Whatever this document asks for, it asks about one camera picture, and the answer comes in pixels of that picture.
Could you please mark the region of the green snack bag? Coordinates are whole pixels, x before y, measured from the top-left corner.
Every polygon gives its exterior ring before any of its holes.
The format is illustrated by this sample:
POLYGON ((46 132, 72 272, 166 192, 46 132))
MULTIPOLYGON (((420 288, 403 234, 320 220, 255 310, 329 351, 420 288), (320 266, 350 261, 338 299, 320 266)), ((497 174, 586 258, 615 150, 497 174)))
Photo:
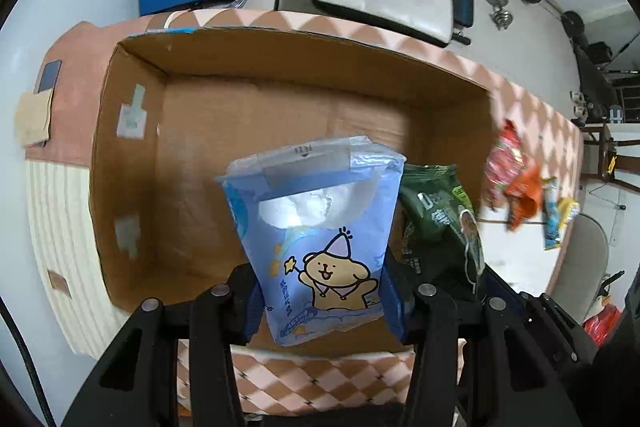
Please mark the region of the green snack bag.
POLYGON ((475 293, 485 269, 471 199, 455 165, 405 165, 399 189, 405 217, 401 257, 424 282, 475 293))

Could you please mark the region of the orange snack bag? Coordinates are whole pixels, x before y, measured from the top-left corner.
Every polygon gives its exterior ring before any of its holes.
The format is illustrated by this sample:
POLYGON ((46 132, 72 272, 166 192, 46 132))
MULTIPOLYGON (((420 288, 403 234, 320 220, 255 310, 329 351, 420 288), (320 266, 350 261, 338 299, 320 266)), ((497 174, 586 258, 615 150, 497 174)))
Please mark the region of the orange snack bag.
POLYGON ((531 162, 504 191, 509 203, 506 228, 513 232, 525 220, 536 216, 542 202, 540 168, 531 162))

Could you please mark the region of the red snack bag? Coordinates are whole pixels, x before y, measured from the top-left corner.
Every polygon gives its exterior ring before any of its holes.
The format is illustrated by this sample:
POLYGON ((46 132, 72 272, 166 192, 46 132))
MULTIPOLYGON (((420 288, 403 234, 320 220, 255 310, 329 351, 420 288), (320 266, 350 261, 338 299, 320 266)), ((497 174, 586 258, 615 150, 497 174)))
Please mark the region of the red snack bag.
POLYGON ((504 190, 520 175, 524 166, 522 140, 513 121, 506 119, 485 165, 484 201, 491 210, 502 205, 504 190))

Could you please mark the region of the blue bear snack bag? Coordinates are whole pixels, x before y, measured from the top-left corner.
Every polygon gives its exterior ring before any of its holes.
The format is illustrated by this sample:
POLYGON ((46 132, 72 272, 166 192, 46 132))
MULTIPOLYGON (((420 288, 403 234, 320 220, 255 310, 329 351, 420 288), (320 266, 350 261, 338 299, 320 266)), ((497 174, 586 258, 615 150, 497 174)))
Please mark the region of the blue bear snack bag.
POLYGON ((276 343, 294 346, 381 317, 405 162, 360 135, 240 158, 219 177, 276 343))

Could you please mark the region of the grey chair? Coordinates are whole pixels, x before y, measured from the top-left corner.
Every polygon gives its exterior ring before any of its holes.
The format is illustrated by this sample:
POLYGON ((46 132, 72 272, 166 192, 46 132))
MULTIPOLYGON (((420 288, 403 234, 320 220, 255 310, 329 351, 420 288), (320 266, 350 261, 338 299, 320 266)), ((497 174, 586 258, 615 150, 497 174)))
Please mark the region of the grey chair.
POLYGON ((593 217, 579 213, 563 239, 547 294, 582 324, 597 299, 607 266, 605 231, 593 217))

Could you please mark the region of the checkered round table mat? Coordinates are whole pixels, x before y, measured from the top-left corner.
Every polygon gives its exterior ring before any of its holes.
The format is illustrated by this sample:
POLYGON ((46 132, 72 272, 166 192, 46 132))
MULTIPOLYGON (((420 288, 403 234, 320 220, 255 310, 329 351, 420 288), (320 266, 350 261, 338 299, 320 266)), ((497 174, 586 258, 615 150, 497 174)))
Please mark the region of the checkered round table mat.
MULTIPOLYGON (((78 355, 99 357, 132 310, 108 297, 96 248, 90 210, 93 138, 108 63, 117 43, 149 32, 178 29, 254 27, 308 30, 342 38, 363 25, 333 17, 292 12, 208 9, 173 12, 99 27, 79 23, 50 47, 43 63, 61 60, 53 89, 50 139, 26 152, 27 202, 38 268, 56 321, 78 355)), ((397 49, 401 37, 378 29, 384 44, 397 49)), ((582 139, 577 128, 551 105, 525 88, 457 54, 445 51, 465 76, 484 83, 498 135, 510 119, 522 140, 523 155, 541 176, 560 184, 564 196, 577 188, 582 139)), ((558 257, 544 249, 540 225, 501 232, 491 243, 484 225, 504 225, 502 207, 471 198, 487 262, 517 291, 544 291, 558 257)), ((396 204, 386 251, 400 251, 405 222, 396 204)), ((232 351, 240 402, 247 413, 298 415, 403 403, 414 356, 387 329, 384 320, 299 343, 281 346, 270 334, 266 310, 257 334, 232 351)))

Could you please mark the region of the yellow snack packet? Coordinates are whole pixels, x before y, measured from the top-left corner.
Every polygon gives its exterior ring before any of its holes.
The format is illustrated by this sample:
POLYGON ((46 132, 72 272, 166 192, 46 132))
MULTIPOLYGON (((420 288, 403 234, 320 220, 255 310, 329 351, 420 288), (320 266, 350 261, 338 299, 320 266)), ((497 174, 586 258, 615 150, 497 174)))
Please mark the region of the yellow snack packet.
POLYGON ((570 197, 561 197, 556 204, 559 213, 559 229, 563 230, 580 213, 580 205, 577 200, 570 197))

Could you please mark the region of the blue white stick packet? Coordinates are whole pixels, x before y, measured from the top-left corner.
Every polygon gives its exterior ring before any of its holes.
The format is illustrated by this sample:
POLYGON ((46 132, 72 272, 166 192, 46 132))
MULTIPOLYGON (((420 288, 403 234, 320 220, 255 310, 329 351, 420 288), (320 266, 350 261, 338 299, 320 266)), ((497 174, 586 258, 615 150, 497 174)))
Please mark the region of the blue white stick packet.
POLYGON ((544 249, 548 251, 560 246, 560 215, 558 210, 558 179, 548 178, 542 181, 544 200, 542 215, 544 216, 544 249))

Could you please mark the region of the brown cardboard box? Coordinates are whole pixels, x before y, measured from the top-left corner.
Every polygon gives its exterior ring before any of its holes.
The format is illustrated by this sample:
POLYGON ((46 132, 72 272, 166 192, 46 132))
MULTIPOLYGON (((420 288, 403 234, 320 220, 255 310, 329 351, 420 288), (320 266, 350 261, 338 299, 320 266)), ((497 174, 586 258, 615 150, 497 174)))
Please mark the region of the brown cardboard box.
POLYGON ((364 135, 455 165, 480 199, 494 139, 484 83, 444 50, 376 28, 347 38, 230 27, 117 43, 93 138, 90 210, 108 297, 180 303, 245 259, 218 184, 231 161, 364 135))

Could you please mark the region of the beige paper napkin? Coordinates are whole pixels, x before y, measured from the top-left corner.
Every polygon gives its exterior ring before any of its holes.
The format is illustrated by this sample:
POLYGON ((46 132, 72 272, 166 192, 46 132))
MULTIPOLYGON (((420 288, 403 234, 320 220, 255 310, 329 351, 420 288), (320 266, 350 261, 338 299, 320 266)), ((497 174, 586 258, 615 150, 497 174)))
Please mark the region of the beige paper napkin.
POLYGON ((53 89, 21 94, 14 113, 14 134, 21 147, 49 140, 52 98, 53 89))

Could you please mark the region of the black smartphone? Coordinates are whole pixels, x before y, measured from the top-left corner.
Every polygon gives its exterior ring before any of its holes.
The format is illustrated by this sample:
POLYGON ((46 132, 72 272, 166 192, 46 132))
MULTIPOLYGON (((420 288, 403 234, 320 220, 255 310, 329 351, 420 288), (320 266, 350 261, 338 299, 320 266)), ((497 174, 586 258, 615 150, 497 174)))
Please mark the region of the black smartphone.
POLYGON ((58 75, 60 75, 61 67, 61 60, 47 62, 47 64, 43 66, 39 78, 37 93, 53 90, 55 88, 56 82, 58 81, 58 75))

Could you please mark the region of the chrome dumbbell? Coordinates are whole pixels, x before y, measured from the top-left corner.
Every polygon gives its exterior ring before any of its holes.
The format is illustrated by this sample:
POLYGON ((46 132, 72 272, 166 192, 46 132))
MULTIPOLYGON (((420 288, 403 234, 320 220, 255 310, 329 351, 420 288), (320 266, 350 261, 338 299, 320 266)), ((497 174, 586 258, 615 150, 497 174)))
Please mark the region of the chrome dumbbell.
POLYGON ((486 0, 491 6, 491 20, 499 30, 506 30, 513 22, 513 14, 506 8, 509 0, 486 0))

